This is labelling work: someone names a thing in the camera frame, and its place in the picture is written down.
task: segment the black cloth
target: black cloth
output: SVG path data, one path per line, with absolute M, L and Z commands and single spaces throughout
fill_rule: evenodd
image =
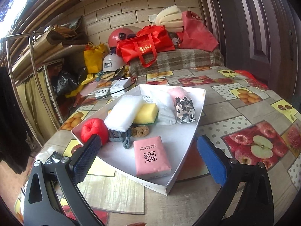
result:
M 19 109 L 5 67 L 0 67 L 0 157 L 21 174 L 26 170 L 31 150 L 26 142 L 32 134 Z

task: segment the yellow gift bag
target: yellow gift bag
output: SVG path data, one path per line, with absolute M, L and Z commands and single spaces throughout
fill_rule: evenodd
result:
M 102 70 L 103 58 L 108 54 L 106 45 L 100 44 L 94 46 L 92 42 L 88 42 L 84 50 L 85 64 L 88 73 L 98 73 Z

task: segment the tile wall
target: tile wall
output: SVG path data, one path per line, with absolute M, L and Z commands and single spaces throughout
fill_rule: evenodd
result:
M 55 20 L 64 24 L 82 15 L 89 40 L 107 45 L 113 30 L 125 25 L 143 28 L 150 25 L 148 15 L 158 14 L 172 5 L 177 5 L 181 11 L 190 10 L 201 15 L 198 0 L 82 0 Z

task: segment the white cardboard tray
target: white cardboard tray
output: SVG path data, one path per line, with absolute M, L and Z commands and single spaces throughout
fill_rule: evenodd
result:
M 175 86 L 161 86 L 161 85 L 138 85 L 133 89 L 127 91 L 125 95 L 150 95 L 150 90 L 156 91 L 159 89 L 161 91 L 167 91 L 168 89 L 174 88 Z M 98 156 L 108 165 L 113 167 L 115 170 L 121 172 L 126 177 L 134 180 L 135 182 L 157 191 L 161 194 L 167 195 L 171 190 L 175 180 L 181 170 L 183 162 L 187 156 L 188 149 L 192 143 L 195 135 L 196 128 L 200 121 L 201 113 L 205 101 L 205 89 L 183 87 L 186 90 L 189 97 L 192 99 L 195 108 L 195 118 L 197 121 L 184 124 L 174 124 L 174 125 L 164 125 L 150 126 L 150 133 L 144 138 L 131 138 L 133 140 L 141 140 L 145 138 L 151 138 L 156 136 L 161 136 L 167 157 L 171 164 L 172 170 L 170 175 L 150 179 L 148 181 L 142 180 L 136 177 L 136 166 L 134 157 L 134 148 L 131 146 L 130 149 L 125 149 L 121 142 L 108 142 L 102 146 Z M 110 102 L 106 106 L 99 109 L 90 118 L 100 118 L 104 120 L 108 115 L 108 111 L 111 110 L 114 105 L 119 101 L 119 98 Z M 82 126 L 85 124 L 82 121 L 79 125 L 72 129 L 72 134 L 81 143 L 80 132 Z

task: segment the brown door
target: brown door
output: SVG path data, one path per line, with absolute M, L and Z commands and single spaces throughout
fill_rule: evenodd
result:
M 281 97 L 293 95 L 297 70 L 294 23 L 287 0 L 201 0 L 225 65 L 242 69 Z

